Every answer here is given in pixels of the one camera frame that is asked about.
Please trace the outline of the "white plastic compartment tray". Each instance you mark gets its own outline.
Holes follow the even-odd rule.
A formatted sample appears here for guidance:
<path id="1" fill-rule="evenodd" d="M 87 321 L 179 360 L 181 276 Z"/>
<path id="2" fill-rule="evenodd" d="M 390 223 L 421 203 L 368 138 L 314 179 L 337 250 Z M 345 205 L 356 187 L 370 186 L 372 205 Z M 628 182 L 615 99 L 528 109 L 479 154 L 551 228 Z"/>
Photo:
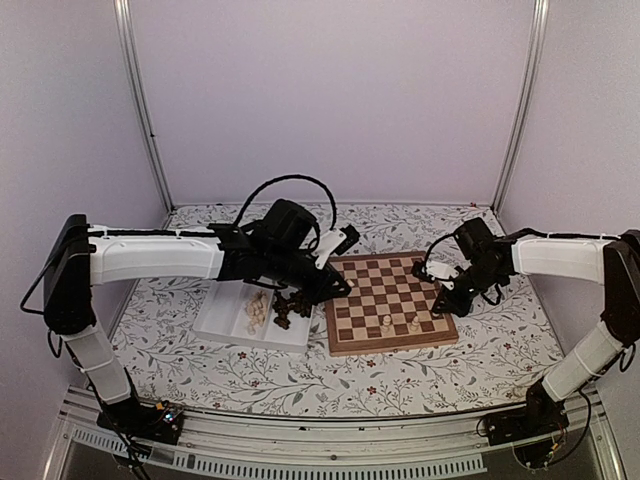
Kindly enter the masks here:
<path id="1" fill-rule="evenodd" d="M 276 323 L 276 292 L 242 281 L 214 282 L 196 316 L 193 332 L 204 340 L 302 354 L 311 317 L 290 311 L 286 328 Z"/>

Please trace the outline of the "wooden chess board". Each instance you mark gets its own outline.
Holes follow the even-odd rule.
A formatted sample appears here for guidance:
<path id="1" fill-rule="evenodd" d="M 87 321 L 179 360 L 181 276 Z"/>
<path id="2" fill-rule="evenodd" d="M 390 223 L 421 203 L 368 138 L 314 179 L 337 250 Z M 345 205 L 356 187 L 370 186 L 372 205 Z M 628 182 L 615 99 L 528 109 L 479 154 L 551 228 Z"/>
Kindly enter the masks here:
<path id="1" fill-rule="evenodd" d="M 330 264 L 351 286 L 347 297 L 325 303 L 328 349 L 332 357 L 390 353 L 455 344 L 459 333 L 451 315 L 433 315 L 438 283 L 415 278 L 413 264 L 422 251 L 334 257 Z M 381 335 L 385 315 L 391 332 Z M 422 333 L 410 335 L 408 323 L 418 316 Z"/>

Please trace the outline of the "light chess king piece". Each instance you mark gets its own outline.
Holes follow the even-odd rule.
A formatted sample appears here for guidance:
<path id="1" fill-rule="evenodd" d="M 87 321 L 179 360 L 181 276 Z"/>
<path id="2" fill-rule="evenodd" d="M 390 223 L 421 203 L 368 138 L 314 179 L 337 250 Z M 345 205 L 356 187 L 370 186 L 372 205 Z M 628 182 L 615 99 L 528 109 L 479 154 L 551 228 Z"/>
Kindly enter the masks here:
<path id="1" fill-rule="evenodd" d="M 387 337 L 391 332 L 392 326 L 392 318 L 390 315 L 385 315 L 382 319 L 382 324 L 380 326 L 381 335 L 383 337 Z"/>

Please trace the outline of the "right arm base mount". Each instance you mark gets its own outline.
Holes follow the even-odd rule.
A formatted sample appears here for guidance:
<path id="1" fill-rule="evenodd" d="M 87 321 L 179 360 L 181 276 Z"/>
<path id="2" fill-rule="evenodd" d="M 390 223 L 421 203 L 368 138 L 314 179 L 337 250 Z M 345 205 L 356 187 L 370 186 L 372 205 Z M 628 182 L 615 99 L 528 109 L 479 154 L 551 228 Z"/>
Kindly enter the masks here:
<path id="1" fill-rule="evenodd" d="M 523 441 L 514 450 L 524 467 L 551 464 L 565 444 L 569 421 L 564 402 L 530 400 L 524 407 L 485 415 L 479 422 L 491 446 Z"/>

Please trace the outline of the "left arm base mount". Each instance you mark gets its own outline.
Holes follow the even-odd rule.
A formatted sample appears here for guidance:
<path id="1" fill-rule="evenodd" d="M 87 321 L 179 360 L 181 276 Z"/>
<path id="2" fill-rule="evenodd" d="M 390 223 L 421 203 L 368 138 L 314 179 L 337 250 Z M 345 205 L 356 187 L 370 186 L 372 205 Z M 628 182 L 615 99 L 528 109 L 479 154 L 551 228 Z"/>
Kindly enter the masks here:
<path id="1" fill-rule="evenodd" d="M 137 397 L 130 397 L 114 404 L 100 401 L 99 427 L 120 433 L 122 436 L 177 445 L 184 424 L 184 409 L 169 401 L 154 406 L 142 404 Z"/>

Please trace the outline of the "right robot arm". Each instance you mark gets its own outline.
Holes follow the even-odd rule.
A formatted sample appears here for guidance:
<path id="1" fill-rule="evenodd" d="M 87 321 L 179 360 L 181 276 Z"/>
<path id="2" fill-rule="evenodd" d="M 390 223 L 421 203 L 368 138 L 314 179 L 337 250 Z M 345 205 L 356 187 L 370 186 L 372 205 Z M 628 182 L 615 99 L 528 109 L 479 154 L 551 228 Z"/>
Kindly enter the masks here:
<path id="1" fill-rule="evenodd" d="M 639 343 L 639 233 L 543 233 L 506 236 L 473 218 L 450 233 L 468 261 L 453 267 L 425 258 L 415 273 L 442 290 L 433 310 L 467 315 L 474 299 L 520 275 L 529 278 L 567 353 L 530 390 L 539 396 L 517 415 L 517 427 L 537 436 L 556 417 L 554 402 L 603 374 Z"/>

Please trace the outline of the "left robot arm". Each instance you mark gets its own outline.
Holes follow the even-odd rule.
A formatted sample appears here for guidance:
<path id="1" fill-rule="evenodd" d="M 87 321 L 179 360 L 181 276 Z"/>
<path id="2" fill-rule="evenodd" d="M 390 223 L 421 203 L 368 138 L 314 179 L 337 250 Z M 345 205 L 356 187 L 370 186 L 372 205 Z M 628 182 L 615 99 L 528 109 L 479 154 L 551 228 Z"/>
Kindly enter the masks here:
<path id="1" fill-rule="evenodd" d="M 116 229 L 69 216 L 42 270 L 24 294 L 22 312 L 43 318 L 76 359 L 111 419 L 128 434 L 148 426 L 125 367 L 116 358 L 93 309 L 96 286 L 155 279 L 241 281 L 294 288 L 311 305 L 346 296 L 351 288 L 329 263 L 359 241 L 353 226 L 320 230 L 317 218 L 289 200 L 242 224 L 197 229 Z"/>

